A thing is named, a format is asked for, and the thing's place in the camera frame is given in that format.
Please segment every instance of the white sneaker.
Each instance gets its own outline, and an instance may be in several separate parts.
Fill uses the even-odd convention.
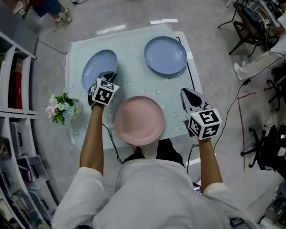
[[[65,26],[66,25],[66,21],[64,19],[61,19],[60,22],[56,22],[56,25],[54,26],[53,28],[53,32],[56,32],[57,30],[59,30],[61,27]]]
[[[239,64],[235,62],[235,63],[233,64],[233,70],[235,71],[237,78],[238,78],[240,81],[242,81],[243,78],[241,78],[241,77],[238,75],[239,68],[240,68]]]
[[[72,17],[70,10],[69,9],[67,9],[67,10],[68,10],[68,12],[65,13],[66,21],[67,21],[67,23],[70,23],[72,21],[73,17]]]

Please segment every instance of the blue plate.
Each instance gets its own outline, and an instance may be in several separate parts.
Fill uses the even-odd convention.
[[[115,72],[118,60],[115,53],[111,50],[97,52],[86,63],[82,72],[82,86],[88,92],[94,84],[96,78],[104,72]]]
[[[144,49],[146,63],[154,71],[174,74],[186,65],[186,51],[180,42],[167,36],[151,39]]]

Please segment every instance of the shoe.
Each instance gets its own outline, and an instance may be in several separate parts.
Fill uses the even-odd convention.
[[[235,63],[233,64],[233,70],[235,71],[237,78],[238,78],[240,81],[242,81],[243,78],[241,78],[241,77],[238,75],[239,67],[240,67],[240,66],[239,66],[238,63],[235,62]]]
[[[133,152],[134,152],[135,154],[143,154],[143,155],[144,155],[141,146],[134,146],[134,147],[133,147]]]
[[[62,19],[60,22],[56,22],[56,25],[53,28],[53,32],[56,32],[57,30],[59,30],[61,27],[66,25],[66,21],[64,19]]]
[[[72,17],[70,10],[69,9],[67,9],[67,10],[68,10],[68,12],[65,13],[65,16],[66,16],[66,21],[69,24],[72,21],[73,17]]]

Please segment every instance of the black pants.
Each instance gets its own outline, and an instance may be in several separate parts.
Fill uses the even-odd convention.
[[[123,164],[129,160],[145,158],[142,153],[134,153],[126,158]],[[157,157],[156,159],[163,159],[174,161],[181,164],[184,167],[182,157],[176,150],[173,148],[173,144],[170,139],[160,140],[157,148]]]

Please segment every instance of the plate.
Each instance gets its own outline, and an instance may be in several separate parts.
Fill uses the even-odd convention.
[[[144,56],[147,65],[162,74],[178,73],[185,67],[187,61],[184,46],[167,36],[151,39],[145,46]]]
[[[82,72],[82,86],[86,92],[95,83],[99,74],[103,72],[115,72],[117,65],[117,57],[111,50],[102,50],[93,55],[86,63]]]
[[[160,106],[151,98],[135,96],[118,107],[115,118],[117,135],[132,145],[152,143],[164,130],[164,115]]]

